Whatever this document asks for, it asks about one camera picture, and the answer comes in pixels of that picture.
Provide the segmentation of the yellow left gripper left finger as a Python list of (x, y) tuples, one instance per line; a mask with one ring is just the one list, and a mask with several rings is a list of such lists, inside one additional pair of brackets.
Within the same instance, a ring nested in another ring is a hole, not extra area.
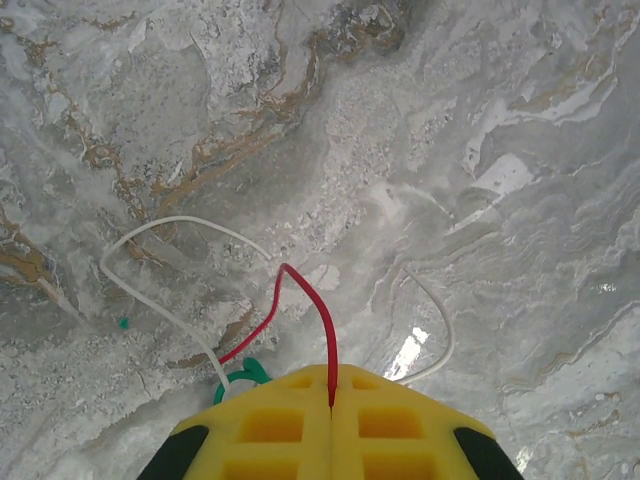
[(137, 480), (327, 480), (327, 367), (313, 365), (179, 422)]

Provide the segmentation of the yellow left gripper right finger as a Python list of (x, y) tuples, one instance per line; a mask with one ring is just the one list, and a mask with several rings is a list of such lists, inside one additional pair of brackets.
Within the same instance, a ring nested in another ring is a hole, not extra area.
[(332, 480), (523, 480), (480, 421), (353, 365), (331, 410)]

